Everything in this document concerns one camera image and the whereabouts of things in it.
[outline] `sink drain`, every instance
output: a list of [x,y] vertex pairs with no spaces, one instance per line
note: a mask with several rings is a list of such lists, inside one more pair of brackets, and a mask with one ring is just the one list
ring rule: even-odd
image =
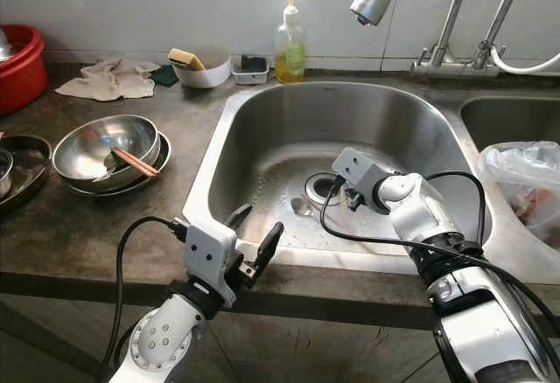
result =
[[[305,181],[304,189],[307,196],[313,202],[323,205],[326,197],[334,184],[336,175],[333,173],[316,173]],[[329,205],[337,205],[340,203],[340,191],[332,195]]]

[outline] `towel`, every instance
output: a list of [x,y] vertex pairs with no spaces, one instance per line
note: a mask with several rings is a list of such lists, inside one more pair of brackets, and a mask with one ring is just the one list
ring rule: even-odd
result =
[[72,79],[55,92],[97,101],[153,96],[154,81],[148,77],[158,68],[158,64],[148,61],[101,58],[95,65],[80,70],[82,79]]

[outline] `red bowl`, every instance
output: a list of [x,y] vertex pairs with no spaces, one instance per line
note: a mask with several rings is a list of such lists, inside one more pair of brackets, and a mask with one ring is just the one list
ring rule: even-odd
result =
[[39,31],[23,24],[2,26],[18,53],[0,63],[0,115],[33,101],[46,89],[46,70],[41,58],[45,43]]

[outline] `dish soap bottle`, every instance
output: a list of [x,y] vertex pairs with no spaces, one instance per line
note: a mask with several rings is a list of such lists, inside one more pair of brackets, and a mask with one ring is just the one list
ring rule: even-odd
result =
[[305,75],[305,34],[299,25],[295,0],[288,0],[283,9],[283,23],[276,30],[275,71],[282,83],[298,83]]

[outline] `white tile wall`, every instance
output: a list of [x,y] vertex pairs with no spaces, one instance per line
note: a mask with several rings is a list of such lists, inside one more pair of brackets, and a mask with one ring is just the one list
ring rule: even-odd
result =
[[[407,70],[433,44],[450,0],[393,0],[377,27],[355,23],[352,0],[302,0],[310,67]],[[451,39],[473,55],[499,0],[465,0]],[[560,0],[516,0],[498,43],[511,59],[560,51]],[[106,53],[165,61],[173,46],[216,44],[232,54],[273,54],[285,0],[0,0],[0,21],[32,24],[45,36],[45,58],[94,61]]]

